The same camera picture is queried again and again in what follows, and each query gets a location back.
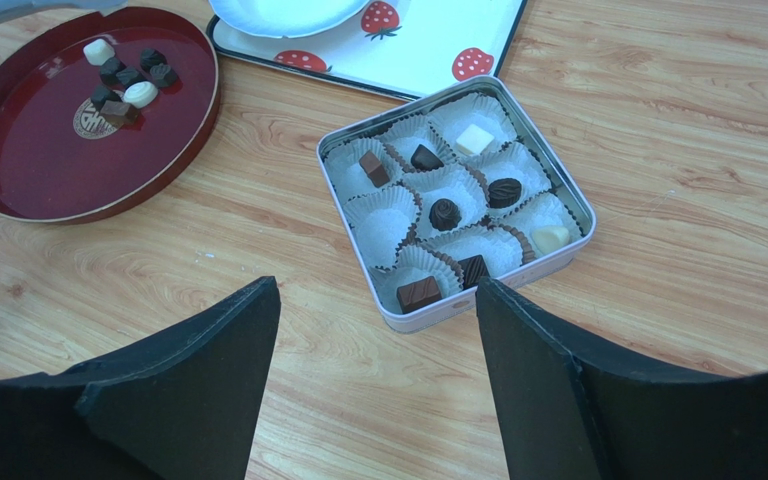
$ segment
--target red strawberry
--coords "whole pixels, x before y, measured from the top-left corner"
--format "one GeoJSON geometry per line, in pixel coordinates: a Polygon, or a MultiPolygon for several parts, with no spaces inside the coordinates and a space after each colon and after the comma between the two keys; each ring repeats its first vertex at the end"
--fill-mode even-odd
{"type": "Polygon", "coordinates": [[[376,37],[395,37],[393,33],[402,28],[399,26],[399,12],[390,6],[387,2],[372,2],[363,12],[360,18],[360,27],[367,32],[369,40],[375,40],[376,37]]]}
{"type": "Polygon", "coordinates": [[[468,48],[459,53],[452,62],[452,75],[455,75],[455,80],[461,82],[476,75],[490,73],[493,60],[493,55],[488,55],[479,48],[468,48]]]}
{"type": "Polygon", "coordinates": [[[275,61],[284,65],[292,65],[296,68],[311,70],[314,72],[328,73],[331,67],[325,64],[321,58],[302,50],[286,50],[275,55],[275,61]]]}

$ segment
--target paper cup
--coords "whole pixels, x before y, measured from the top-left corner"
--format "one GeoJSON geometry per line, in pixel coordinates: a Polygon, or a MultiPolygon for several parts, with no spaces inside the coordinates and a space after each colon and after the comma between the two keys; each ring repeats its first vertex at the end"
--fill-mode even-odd
{"type": "Polygon", "coordinates": [[[508,225],[523,232],[526,235],[535,257],[543,257],[544,254],[535,246],[532,239],[532,230],[550,225],[560,225],[570,232],[570,242],[573,243],[582,238],[582,230],[576,223],[576,219],[561,200],[552,193],[545,192],[527,200],[514,212],[498,220],[500,225],[508,225]]]}
{"type": "Polygon", "coordinates": [[[479,93],[471,93],[436,108],[429,114],[429,121],[432,129],[446,140],[458,157],[467,155],[455,147],[455,140],[470,124],[493,135],[494,140],[485,152],[498,152],[504,144],[517,139],[514,124],[499,101],[479,93]]]}
{"type": "Polygon", "coordinates": [[[434,202],[442,198],[452,200],[461,213],[461,221],[453,230],[476,224],[487,214],[487,186],[479,175],[467,167],[448,165],[431,172],[406,173],[402,183],[417,191],[422,198],[422,213],[417,224],[417,238],[420,240],[446,233],[432,227],[429,219],[434,202]]]}
{"type": "Polygon", "coordinates": [[[399,248],[414,239],[420,197],[396,185],[349,200],[343,212],[364,266],[390,269],[396,264],[399,248]]]}
{"type": "Polygon", "coordinates": [[[505,208],[488,208],[491,218],[508,215],[526,200],[552,187],[541,164],[535,160],[529,149],[519,142],[507,144],[501,152],[470,157],[464,163],[481,172],[488,187],[504,178],[513,178],[520,182],[522,190],[517,201],[505,208]]]}
{"type": "Polygon", "coordinates": [[[527,259],[534,258],[526,237],[511,227],[474,225],[440,235],[419,246],[449,255],[458,262],[481,255],[493,278],[499,278],[522,266],[527,259]]]}
{"type": "Polygon", "coordinates": [[[431,150],[444,165],[457,162],[455,152],[440,135],[431,129],[425,115],[414,115],[399,120],[377,138],[386,146],[392,147],[392,151],[388,149],[388,153],[396,157],[408,172],[417,171],[411,165],[411,157],[420,145],[431,150]]]}
{"type": "Polygon", "coordinates": [[[351,198],[369,195],[392,186],[404,174],[396,159],[387,153],[384,144],[374,138],[359,138],[335,147],[325,158],[325,170],[337,192],[340,204],[345,204],[351,198]],[[390,181],[381,187],[372,184],[359,163],[360,157],[370,150],[381,160],[384,170],[390,176],[390,181]]]}
{"type": "Polygon", "coordinates": [[[415,245],[399,250],[396,267],[391,271],[370,269],[369,276],[378,294],[378,300],[387,311],[402,315],[396,290],[403,285],[434,276],[440,295],[450,297],[461,291],[461,267],[444,254],[435,254],[415,245]]]}

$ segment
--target wooden table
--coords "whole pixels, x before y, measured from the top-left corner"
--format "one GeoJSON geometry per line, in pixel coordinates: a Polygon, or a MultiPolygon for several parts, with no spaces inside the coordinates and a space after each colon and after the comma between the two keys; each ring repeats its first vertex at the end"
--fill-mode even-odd
{"type": "MultiPolygon", "coordinates": [[[[0,62],[81,13],[1,25],[0,62]]],[[[62,371],[274,275],[249,478],[507,478],[475,313],[390,331],[317,165],[322,135],[399,102],[221,69],[215,133],[158,196],[84,226],[0,218],[0,378],[62,371]]],[[[768,0],[530,0],[501,77],[599,216],[569,268],[520,291],[667,361],[767,370],[768,0]]]]}

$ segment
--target dark chocolate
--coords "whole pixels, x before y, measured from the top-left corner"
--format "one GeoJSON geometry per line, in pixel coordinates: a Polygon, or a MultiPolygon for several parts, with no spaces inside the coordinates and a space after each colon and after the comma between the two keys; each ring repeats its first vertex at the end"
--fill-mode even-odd
{"type": "Polygon", "coordinates": [[[426,277],[414,283],[403,285],[396,290],[396,297],[399,299],[399,307],[402,313],[411,313],[422,307],[443,298],[440,294],[440,287],[434,277],[426,277]]]}
{"type": "Polygon", "coordinates": [[[425,145],[420,145],[411,156],[411,165],[421,172],[430,172],[443,166],[443,162],[425,145]]]}
{"type": "Polygon", "coordinates": [[[100,81],[110,87],[114,87],[121,83],[121,81],[118,80],[118,72],[125,68],[127,68],[127,66],[124,65],[124,62],[115,57],[106,60],[103,65],[100,66],[100,81]]]}
{"type": "Polygon", "coordinates": [[[150,76],[153,77],[153,83],[159,88],[168,88],[179,78],[167,63],[160,63],[150,69],[150,76]]]}
{"type": "Polygon", "coordinates": [[[464,289],[473,288],[479,284],[482,277],[488,277],[488,266],[485,263],[485,257],[476,255],[475,257],[465,258],[458,262],[461,265],[461,271],[464,272],[464,289]]]}
{"type": "Polygon", "coordinates": [[[461,221],[461,211],[452,200],[441,198],[431,206],[428,219],[431,220],[432,227],[445,232],[458,226],[458,222],[461,221]]]}
{"type": "Polygon", "coordinates": [[[133,67],[127,67],[117,74],[118,81],[121,82],[121,85],[124,86],[124,88],[130,88],[136,83],[147,81],[146,78],[144,78],[144,75],[141,74],[138,70],[136,70],[133,67]]]}
{"type": "Polygon", "coordinates": [[[385,185],[390,181],[390,175],[387,174],[384,164],[381,163],[381,160],[379,160],[374,153],[372,153],[372,150],[364,153],[363,156],[360,157],[360,167],[376,187],[385,185]]]}
{"type": "Polygon", "coordinates": [[[520,200],[523,185],[513,178],[503,178],[490,184],[488,197],[491,208],[510,207],[520,200]]]}
{"type": "Polygon", "coordinates": [[[94,105],[94,108],[99,112],[103,109],[103,105],[108,101],[120,102],[121,97],[105,86],[97,85],[97,88],[94,89],[94,93],[91,94],[91,103],[94,105]]]}
{"type": "Polygon", "coordinates": [[[102,116],[112,125],[132,125],[138,120],[138,109],[124,102],[108,101],[100,110],[102,116]]]}
{"type": "Polygon", "coordinates": [[[162,63],[168,63],[165,59],[165,55],[162,55],[153,48],[145,48],[141,51],[141,69],[145,72],[149,72],[151,68],[160,65],[162,63]]]}

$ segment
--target round red tray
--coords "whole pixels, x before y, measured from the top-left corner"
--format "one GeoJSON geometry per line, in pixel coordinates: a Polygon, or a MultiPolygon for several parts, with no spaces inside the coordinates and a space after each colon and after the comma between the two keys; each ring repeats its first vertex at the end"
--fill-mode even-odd
{"type": "MultiPolygon", "coordinates": [[[[206,143],[218,114],[218,83],[212,43],[164,10],[93,13],[39,36],[0,66],[0,214],[86,223],[152,197],[206,143]],[[155,48],[179,74],[135,125],[113,127],[88,101],[101,83],[82,47],[97,38],[139,70],[141,51],[155,48]]],[[[123,95],[123,87],[113,90],[123,95]]]]}

